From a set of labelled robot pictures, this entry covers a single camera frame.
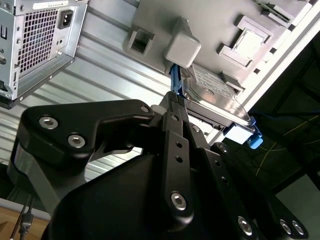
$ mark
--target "dark background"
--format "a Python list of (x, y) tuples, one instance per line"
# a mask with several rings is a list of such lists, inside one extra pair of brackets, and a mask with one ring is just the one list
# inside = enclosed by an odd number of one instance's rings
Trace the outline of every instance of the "dark background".
[(256, 118), (263, 134), (261, 147), (252, 150), (247, 144), (239, 145), (228, 139), (224, 142), (237, 160), (255, 174), (268, 150), (277, 142), (257, 175), (275, 193), (310, 169), (315, 174), (320, 171), (320, 159), (317, 159), (320, 156), (320, 116), (317, 117), (320, 115), (320, 33), (249, 111), (249, 115)]

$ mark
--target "hard drive label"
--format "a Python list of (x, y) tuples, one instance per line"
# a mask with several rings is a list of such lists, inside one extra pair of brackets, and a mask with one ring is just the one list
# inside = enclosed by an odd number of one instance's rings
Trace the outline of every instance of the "hard drive label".
[(193, 65), (192, 67), (197, 84), (228, 99), (234, 98), (228, 86), (218, 76), (196, 65)]

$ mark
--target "computer power supply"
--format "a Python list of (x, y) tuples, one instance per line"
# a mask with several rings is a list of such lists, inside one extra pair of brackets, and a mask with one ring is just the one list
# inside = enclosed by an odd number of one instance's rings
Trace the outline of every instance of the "computer power supply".
[(12, 108), (73, 62), (88, 1), (0, 1), (1, 107)]

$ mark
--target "screw hole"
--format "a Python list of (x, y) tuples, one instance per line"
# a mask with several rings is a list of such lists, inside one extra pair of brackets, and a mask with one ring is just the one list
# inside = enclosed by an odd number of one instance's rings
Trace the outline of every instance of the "screw hole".
[(175, 157), (175, 160), (176, 160), (178, 163), (182, 163), (182, 162), (183, 162), (182, 158), (179, 157), (179, 156), (176, 156), (176, 157)]
[(228, 180), (224, 176), (221, 177), (221, 180), (224, 184), (228, 184)]
[(182, 149), (182, 144), (180, 142), (177, 141), (175, 144), (177, 145), (178, 148)]
[(0, 64), (6, 65), (6, 63), (7, 63), (7, 59), (5, 58), (5, 56), (0, 54)]

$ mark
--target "gray metal frame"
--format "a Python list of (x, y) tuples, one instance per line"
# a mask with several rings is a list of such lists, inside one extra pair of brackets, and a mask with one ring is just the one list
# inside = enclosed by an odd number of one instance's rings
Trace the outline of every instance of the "gray metal frame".
[[(6, 58), (6, 64), (0, 64), (0, 80), (4, 82), (7, 91), (0, 90), (0, 96), (9, 101), (19, 99), (74, 58), (88, 1), (57, 1), (58, 5), (64, 5), (43, 9), (33, 9), (34, 4), (39, 3), (38, 0), (8, 0), (0, 5), (0, 25), (7, 29), (7, 39), (0, 38), (0, 49), (3, 50), (0, 55)], [(49, 58), (21, 74), (18, 56), (24, 39), (25, 15), (51, 9), (57, 9), (58, 15)], [(62, 11), (66, 10), (73, 11), (71, 25), (59, 29), (59, 19)]]
[[(270, 3), (273, 4), (273, 8), (281, 9), (281, 12), (291, 16), (292, 23), (302, 9), (309, 5), (307, 1), (300, 0), (285, 2), (284, 4), (282, 0), (272, 0)], [(172, 64), (165, 59), (164, 52), (172, 38), (172, 30), (177, 20), (183, 17), (189, 20), (193, 36), (201, 43), (194, 63), (214, 74), (226, 72), (242, 83), (256, 70), (260, 61), (288, 28), (288, 25), (283, 26), (270, 19), (269, 15), (262, 14), (264, 11), (265, 9), (251, 0), (141, 0), (123, 49), (154, 70), (167, 74)], [(267, 35), (252, 59), (243, 60), (232, 51), (234, 42), (244, 28), (255, 29), (259, 35)], [(148, 51), (144, 54), (130, 48), (129, 40), (132, 41), (133, 29), (141, 29), (154, 36), (152, 45), (148, 46)]]

